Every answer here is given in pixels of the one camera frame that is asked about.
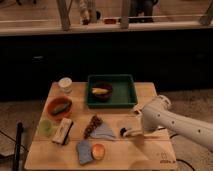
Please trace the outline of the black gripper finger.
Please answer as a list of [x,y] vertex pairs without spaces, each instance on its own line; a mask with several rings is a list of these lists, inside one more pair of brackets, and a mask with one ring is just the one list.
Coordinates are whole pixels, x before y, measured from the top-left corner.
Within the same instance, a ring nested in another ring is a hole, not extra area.
[[120,136],[121,136],[121,137],[125,137],[125,136],[126,136],[126,133],[127,133],[127,129],[126,129],[126,128],[121,128],[121,129],[120,129]]

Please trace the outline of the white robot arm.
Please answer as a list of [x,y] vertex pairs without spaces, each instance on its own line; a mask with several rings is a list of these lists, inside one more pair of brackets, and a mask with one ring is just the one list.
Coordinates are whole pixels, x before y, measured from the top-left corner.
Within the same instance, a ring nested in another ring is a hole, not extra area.
[[140,109],[141,129],[123,127],[120,135],[152,133],[163,126],[213,152],[213,124],[170,112],[170,107],[171,101],[166,96],[156,96]]

